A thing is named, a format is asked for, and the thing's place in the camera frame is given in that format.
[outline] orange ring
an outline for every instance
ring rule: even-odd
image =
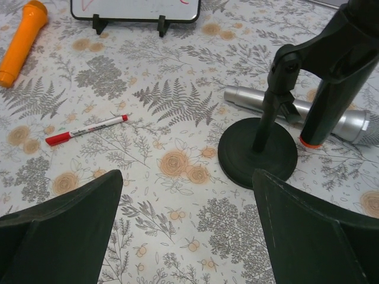
[[[306,147],[308,147],[308,148],[311,148],[311,149],[317,149],[317,148],[321,147],[321,145],[322,145],[322,144],[320,144],[320,145],[310,145],[310,144],[304,142],[304,140],[302,139],[301,136],[300,136],[299,138],[300,138],[300,142],[301,142],[304,146],[306,146]]]

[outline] whiteboard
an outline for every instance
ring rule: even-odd
[[[77,20],[91,20],[94,14],[110,21],[194,22],[200,12],[199,0],[71,0],[71,14]]]

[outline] floral tablecloth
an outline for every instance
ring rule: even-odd
[[[0,3],[0,58],[26,1]],[[113,23],[98,36],[44,1],[49,23],[11,89],[0,89],[0,215],[86,184],[111,169],[124,188],[99,283],[274,283],[252,191],[217,161],[232,123],[256,113],[223,100],[226,85],[265,90],[278,48],[316,34],[334,11],[296,0],[204,0],[193,24]],[[379,109],[379,69],[351,108]],[[302,72],[294,95],[312,101]],[[49,147],[44,139],[114,115],[129,121]],[[310,150],[300,130],[288,183],[379,218],[379,149],[329,139]]]

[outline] black clamp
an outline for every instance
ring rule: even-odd
[[[158,19],[158,27],[156,29],[159,31],[159,37],[163,37],[166,34],[169,26],[170,22],[166,21],[166,16],[160,15]]]
[[[101,34],[107,25],[108,25],[107,20],[100,19],[98,14],[94,14],[92,18],[92,28],[96,30],[97,34]]]

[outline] orange tube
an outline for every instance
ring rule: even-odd
[[[47,23],[47,9],[33,0],[24,6],[23,19],[0,66],[0,86],[10,88],[16,80],[41,27]]]

